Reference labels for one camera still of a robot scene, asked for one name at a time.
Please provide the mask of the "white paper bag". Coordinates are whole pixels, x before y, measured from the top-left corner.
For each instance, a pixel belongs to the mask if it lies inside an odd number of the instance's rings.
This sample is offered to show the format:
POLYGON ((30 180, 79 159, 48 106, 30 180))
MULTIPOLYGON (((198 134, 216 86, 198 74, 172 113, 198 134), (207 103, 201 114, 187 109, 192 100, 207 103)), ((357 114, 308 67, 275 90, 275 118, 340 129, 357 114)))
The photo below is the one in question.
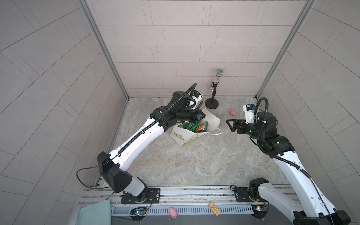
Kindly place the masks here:
POLYGON ((176 125, 170 134, 170 137, 179 145, 183 146, 193 140, 199 139, 205 135, 218 136, 223 130, 218 128, 220 119, 211 113, 208 109, 202 111, 205 117, 199 122, 184 122, 176 125))

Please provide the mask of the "green Fox's spring tea bag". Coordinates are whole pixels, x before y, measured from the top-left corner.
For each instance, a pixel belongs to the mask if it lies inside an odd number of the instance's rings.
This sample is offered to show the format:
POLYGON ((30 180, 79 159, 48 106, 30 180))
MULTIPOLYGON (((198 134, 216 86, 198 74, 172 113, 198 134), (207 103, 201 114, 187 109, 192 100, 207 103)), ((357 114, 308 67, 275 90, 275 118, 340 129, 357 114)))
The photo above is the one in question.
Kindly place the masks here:
POLYGON ((197 126, 197 124, 194 124, 194 123, 191 123, 191 122, 186 122, 186 123, 184 123, 182 128, 187 129, 187 130, 191 130, 194 126, 197 126))

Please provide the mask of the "orange Fox's fruits bag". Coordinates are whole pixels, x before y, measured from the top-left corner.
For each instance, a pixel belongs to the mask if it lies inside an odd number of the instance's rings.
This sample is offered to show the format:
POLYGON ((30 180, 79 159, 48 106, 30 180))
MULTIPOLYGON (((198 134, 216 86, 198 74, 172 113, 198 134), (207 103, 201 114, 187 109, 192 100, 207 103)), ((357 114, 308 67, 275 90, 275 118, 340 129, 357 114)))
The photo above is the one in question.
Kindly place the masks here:
POLYGON ((194 132, 194 133, 199 133, 199 132, 201 132, 201 130, 202 130, 202 126, 203 126, 203 124, 202 124, 201 126, 199 126, 199 127, 195 130, 195 132, 194 132))

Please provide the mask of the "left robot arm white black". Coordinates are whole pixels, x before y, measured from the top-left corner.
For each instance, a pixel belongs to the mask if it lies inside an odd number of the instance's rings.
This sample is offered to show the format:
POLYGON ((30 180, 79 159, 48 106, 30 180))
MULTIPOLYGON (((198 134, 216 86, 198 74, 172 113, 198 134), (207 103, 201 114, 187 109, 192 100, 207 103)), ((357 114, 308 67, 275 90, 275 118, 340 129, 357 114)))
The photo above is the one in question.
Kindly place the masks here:
POLYGON ((146 185, 127 172, 136 157, 157 137, 177 122, 198 124, 206 114, 202 110, 190 111, 164 107, 154 110, 143 126, 120 147, 110 153, 101 152, 97 156, 99 172, 114 193, 126 191, 142 201, 146 185))

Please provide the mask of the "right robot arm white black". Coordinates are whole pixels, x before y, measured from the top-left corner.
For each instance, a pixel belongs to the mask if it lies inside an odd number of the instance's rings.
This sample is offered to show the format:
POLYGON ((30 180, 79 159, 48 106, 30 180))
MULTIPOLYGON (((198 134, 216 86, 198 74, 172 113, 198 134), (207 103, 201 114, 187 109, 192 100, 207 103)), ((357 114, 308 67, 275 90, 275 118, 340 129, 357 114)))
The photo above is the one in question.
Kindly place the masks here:
POLYGON ((240 119, 230 119, 226 123, 232 132, 248 135, 262 153, 275 161, 289 180, 299 202, 277 191, 265 178, 257 178, 250 182, 251 199, 268 201, 294 225, 351 223, 347 212, 338 210, 315 184, 311 175, 302 166, 290 141, 285 136, 277 134, 278 120, 274 115, 269 112, 259 112, 253 123, 240 119))

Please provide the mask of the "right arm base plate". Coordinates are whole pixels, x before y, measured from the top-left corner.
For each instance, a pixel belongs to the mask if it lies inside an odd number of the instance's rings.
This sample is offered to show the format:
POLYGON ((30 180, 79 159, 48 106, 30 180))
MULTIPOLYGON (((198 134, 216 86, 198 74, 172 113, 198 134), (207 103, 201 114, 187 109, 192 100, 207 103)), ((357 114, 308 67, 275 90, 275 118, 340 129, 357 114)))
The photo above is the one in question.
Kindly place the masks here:
POLYGON ((231 190, 234 192, 237 203, 247 203, 247 202, 257 201, 250 197, 248 187, 232 186, 231 190))

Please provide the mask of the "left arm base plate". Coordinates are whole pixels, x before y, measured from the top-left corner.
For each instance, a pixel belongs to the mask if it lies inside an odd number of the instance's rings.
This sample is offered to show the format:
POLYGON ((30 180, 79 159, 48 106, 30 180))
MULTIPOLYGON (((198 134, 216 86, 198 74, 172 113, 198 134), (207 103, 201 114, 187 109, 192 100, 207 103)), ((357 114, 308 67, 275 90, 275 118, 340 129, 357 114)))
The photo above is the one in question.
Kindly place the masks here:
POLYGON ((123 191, 121 196, 122 204, 143 204, 143 203, 159 203, 160 188, 146 188, 139 196, 123 191))

